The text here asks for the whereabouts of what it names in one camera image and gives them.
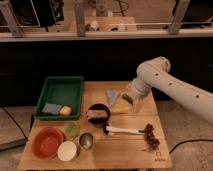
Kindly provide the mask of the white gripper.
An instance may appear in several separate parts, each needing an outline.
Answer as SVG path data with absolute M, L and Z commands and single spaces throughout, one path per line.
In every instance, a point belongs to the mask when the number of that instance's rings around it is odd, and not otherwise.
M 144 100 L 149 92 L 151 91 L 151 87 L 146 84 L 142 79 L 135 78 L 131 83 L 131 91 L 132 95 L 135 97 L 133 100 L 133 112 L 138 113 L 141 111 Z

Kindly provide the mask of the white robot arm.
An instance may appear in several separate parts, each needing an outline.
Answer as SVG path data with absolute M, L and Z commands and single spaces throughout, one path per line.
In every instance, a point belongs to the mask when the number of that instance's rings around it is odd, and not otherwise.
M 143 99 L 154 87 L 213 125 L 213 93 L 171 76 L 170 69 L 171 64 L 165 57 L 141 63 L 131 83 L 133 96 Z

